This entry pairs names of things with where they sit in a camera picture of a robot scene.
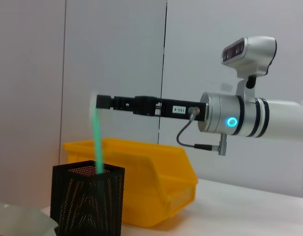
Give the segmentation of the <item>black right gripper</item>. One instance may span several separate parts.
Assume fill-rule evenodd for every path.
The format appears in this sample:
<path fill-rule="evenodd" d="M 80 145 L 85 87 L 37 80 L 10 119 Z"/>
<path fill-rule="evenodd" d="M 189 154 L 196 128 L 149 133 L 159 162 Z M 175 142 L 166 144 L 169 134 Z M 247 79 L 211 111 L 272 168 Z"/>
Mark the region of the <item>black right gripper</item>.
<path fill-rule="evenodd" d="M 183 100 L 162 99 L 150 96 L 130 97 L 97 95 L 96 108 L 128 111 L 136 115 L 157 116 L 164 118 L 189 119 L 188 109 L 198 107 L 200 112 L 196 121 L 205 121 L 206 103 Z"/>

